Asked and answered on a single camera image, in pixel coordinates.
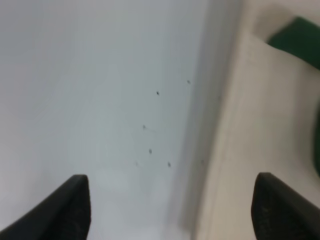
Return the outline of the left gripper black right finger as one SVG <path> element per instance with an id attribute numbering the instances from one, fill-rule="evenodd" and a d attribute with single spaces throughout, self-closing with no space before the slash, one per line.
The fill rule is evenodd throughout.
<path id="1" fill-rule="evenodd" d="M 320 209 L 269 172 L 256 177 L 251 220 L 257 240 L 320 238 Z"/>

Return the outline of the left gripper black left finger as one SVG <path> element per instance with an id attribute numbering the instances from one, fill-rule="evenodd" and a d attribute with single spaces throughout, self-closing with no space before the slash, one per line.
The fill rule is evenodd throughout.
<path id="1" fill-rule="evenodd" d="M 91 225 L 89 179 L 71 176 L 20 219 L 0 231 L 2 240 L 86 240 Z"/>

